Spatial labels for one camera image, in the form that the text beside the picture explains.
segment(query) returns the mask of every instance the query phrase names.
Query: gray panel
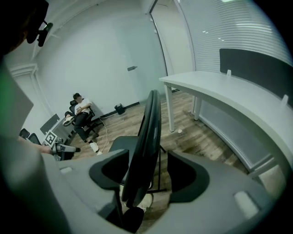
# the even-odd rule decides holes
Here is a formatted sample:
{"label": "gray panel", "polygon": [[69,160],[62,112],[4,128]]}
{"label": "gray panel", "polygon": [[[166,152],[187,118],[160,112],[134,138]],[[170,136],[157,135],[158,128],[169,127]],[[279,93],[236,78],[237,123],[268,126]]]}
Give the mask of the gray panel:
{"label": "gray panel", "polygon": [[41,128],[40,130],[44,135],[60,120],[57,114],[54,114]]}
{"label": "gray panel", "polygon": [[206,158],[175,151],[203,166],[209,176],[208,188],[192,202],[171,203],[149,233],[223,234],[247,222],[234,194],[246,191],[260,209],[271,207],[264,187],[236,168]]}
{"label": "gray panel", "polygon": [[[279,59],[249,50],[220,49],[220,61],[223,73],[229,69],[233,76],[260,85],[280,98],[285,94],[293,97],[293,67]],[[288,103],[293,106],[293,99]]]}
{"label": "gray panel", "polygon": [[219,108],[203,101],[201,117],[211,122],[226,135],[249,160],[251,166],[269,154],[254,135]]}

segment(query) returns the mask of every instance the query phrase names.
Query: small table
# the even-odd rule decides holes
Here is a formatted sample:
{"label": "small table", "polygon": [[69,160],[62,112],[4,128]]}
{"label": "small table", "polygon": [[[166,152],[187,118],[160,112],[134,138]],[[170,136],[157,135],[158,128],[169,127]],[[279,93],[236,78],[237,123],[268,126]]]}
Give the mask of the small table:
{"label": "small table", "polygon": [[73,130],[73,126],[69,125],[67,127],[63,126],[63,122],[65,120],[65,117],[62,119],[59,119],[56,124],[52,126],[50,129],[52,132],[54,132],[59,138],[64,140],[69,140],[71,136],[71,131]]}
{"label": "small table", "polygon": [[248,81],[221,73],[194,71],[160,78],[164,82],[169,128],[174,131],[172,87],[196,96],[195,119],[201,100],[225,111],[257,136],[272,154],[285,177],[293,169],[293,111],[286,97],[280,100]]}

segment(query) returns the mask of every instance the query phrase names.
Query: ceiling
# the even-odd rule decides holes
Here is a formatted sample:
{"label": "ceiling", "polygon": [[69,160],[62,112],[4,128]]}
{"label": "ceiling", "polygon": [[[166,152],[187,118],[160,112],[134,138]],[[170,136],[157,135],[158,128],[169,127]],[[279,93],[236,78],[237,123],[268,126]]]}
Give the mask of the ceiling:
{"label": "ceiling", "polygon": [[[48,38],[54,36],[54,32],[61,29],[74,16],[84,11],[85,9],[104,2],[105,0],[46,0],[49,3],[46,22],[52,22]],[[17,49],[5,56],[5,62],[8,67],[13,67],[17,64],[29,63],[34,60],[38,52],[42,49],[37,46],[36,40],[32,44],[24,41]]]}

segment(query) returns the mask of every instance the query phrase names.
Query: white t-shirt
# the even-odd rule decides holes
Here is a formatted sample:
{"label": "white t-shirt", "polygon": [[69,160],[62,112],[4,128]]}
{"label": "white t-shirt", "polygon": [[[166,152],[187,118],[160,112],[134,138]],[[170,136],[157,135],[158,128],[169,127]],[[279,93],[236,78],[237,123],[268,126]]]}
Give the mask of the white t-shirt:
{"label": "white t-shirt", "polygon": [[[90,100],[88,100],[87,98],[83,99],[81,103],[78,103],[78,104],[75,106],[75,108],[74,108],[74,113],[76,114],[76,111],[77,111],[77,109],[78,109],[79,107],[84,107],[84,106],[86,106],[88,103],[91,103],[91,104],[92,104],[92,102],[91,102]],[[86,109],[82,110],[82,112],[86,112],[86,113],[89,114],[89,113],[90,113],[90,109],[89,109],[89,108],[86,108]]]}

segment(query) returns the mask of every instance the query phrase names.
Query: hand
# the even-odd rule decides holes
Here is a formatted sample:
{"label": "hand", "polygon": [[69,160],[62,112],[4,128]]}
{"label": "hand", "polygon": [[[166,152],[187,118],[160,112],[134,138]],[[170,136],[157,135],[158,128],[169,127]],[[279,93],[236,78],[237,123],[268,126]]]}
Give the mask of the hand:
{"label": "hand", "polygon": [[42,146],[40,151],[44,154],[52,154],[52,150],[49,146]]}
{"label": "hand", "polygon": [[76,113],[79,114],[79,113],[81,113],[81,111],[82,111],[82,108],[79,107],[79,108],[77,108]]}

